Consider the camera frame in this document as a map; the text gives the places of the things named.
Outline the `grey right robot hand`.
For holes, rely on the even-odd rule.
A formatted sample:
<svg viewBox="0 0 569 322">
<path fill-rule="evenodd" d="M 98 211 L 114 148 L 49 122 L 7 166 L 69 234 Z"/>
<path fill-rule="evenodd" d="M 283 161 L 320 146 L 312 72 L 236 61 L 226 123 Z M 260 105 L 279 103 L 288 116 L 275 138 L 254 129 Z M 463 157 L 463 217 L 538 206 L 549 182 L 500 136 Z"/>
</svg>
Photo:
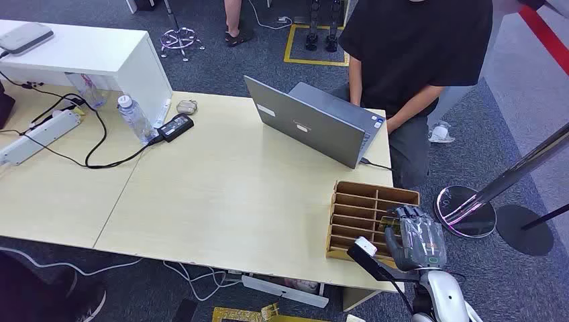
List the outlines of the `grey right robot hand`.
<svg viewBox="0 0 569 322">
<path fill-rule="evenodd" d="M 385 241 L 399 270 L 408 272 L 446 265 L 446 244 L 440 223 L 417 206 L 395 207 L 387 214 Z"/>
</svg>

